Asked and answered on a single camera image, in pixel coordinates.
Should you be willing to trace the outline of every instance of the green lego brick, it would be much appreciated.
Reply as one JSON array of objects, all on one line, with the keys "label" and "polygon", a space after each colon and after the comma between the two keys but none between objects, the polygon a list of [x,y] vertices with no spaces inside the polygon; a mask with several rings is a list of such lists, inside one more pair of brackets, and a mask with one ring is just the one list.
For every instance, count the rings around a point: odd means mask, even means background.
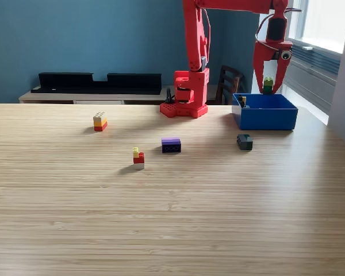
[{"label": "green lego brick", "polygon": [[264,86],[263,87],[264,94],[272,94],[272,86]]},{"label": "green lego brick", "polygon": [[264,80],[263,87],[271,86],[271,89],[272,89],[272,87],[274,86],[274,79],[270,76],[267,76],[264,79],[265,80]]}]

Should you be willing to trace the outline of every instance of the purple lego brick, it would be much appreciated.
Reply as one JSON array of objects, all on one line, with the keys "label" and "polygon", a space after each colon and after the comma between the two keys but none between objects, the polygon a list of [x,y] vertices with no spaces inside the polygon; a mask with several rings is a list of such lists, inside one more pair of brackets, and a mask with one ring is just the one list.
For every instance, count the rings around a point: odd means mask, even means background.
[{"label": "purple lego brick", "polygon": [[162,138],[161,139],[161,141],[162,142],[164,142],[164,141],[166,141],[166,142],[168,142],[168,141],[172,141],[172,140],[178,140],[178,141],[180,141],[180,138],[179,137],[168,137],[168,138]]},{"label": "purple lego brick", "polygon": [[162,145],[162,153],[163,154],[177,154],[182,152],[182,145],[175,144],[175,145]]},{"label": "purple lego brick", "polygon": [[182,143],[180,141],[167,141],[162,142],[162,145],[181,145]]}]

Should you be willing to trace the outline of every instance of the cable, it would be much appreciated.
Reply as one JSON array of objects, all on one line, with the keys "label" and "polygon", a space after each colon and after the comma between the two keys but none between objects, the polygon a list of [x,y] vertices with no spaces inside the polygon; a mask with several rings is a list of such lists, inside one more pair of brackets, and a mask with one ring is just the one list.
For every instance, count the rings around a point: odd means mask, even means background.
[{"label": "cable", "polygon": [[206,64],[209,61],[209,50],[211,48],[211,24],[209,23],[209,18],[208,18],[208,13],[206,9],[203,9],[205,14],[206,14],[206,18],[207,18],[207,25],[208,25],[208,41],[207,41],[207,45],[208,45],[208,49],[207,49],[207,61]]},{"label": "cable", "polygon": [[[295,8],[293,8],[293,7],[287,7],[287,8],[285,9],[285,12],[284,12],[284,13],[288,13],[288,12],[302,12],[302,10],[301,10],[301,9],[295,9]],[[266,18],[260,23],[259,28],[258,28],[258,30],[257,30],[257,32],[256,32],[256,34],[255,34],[255,40],[256,40],[258,43],[261,43],[262,45],[266,46],[267,48],[270,48],[270,49],[275,50],[275,51],[280,51],[280,49],[271,47],[271,46],[269,46],[267,43],[264,43],[264,42],[262,42],[262,41],[259,41],[259,39],[258,39],[258,34],[259,34],[259,32],[260,32],[260,30],[261,30],[263,24],[266,22],[267,19],[271,18],[272,16],[274,16],[274,15],[273,15],[273,14],[270,14],[270,15],[266,16]]]}]

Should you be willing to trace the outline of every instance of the blue wall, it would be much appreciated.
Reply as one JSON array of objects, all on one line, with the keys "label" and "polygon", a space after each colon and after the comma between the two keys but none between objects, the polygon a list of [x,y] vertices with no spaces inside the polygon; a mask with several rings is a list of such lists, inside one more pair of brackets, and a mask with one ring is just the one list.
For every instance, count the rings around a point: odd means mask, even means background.
[{"label": "blue wall", "polygon": [[[223,63],[252,71],[245,41],[252,18],[242,14],[209,11],[211,83]],[[227,41],[231,33],[236,37]],[[241,46],[224,51],[228,42]],[[0,0],[0,102],[18,102],[38,85],[39,72],[94,72],[95,80],[109,72],[155,72],[170,85],[175,70],[187,70],[181,1]]]},{"label": "blue wall", "polygon": [[247,11],[225,11],[225,35],[222,63],[242,72],[248,91],[253,81],[253,54],[259,14]]}]

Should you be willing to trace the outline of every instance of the yellow lego brick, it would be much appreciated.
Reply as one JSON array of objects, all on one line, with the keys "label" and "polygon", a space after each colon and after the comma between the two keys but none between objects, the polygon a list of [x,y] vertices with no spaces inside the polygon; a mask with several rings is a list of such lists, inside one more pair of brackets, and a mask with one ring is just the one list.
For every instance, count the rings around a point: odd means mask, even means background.
[{"label": "yellow lego brick", "polygon": [[107,118],[105,118],[103,121],[99,122],[99,121],[93,121],[93,124],[95,127],[102,127],[104,124],[106,124],[106,122],[108,121]]},{"label": "yellow lego brick", "polygon": [[133,148],[133,158],[139,158],[139,149]]}]

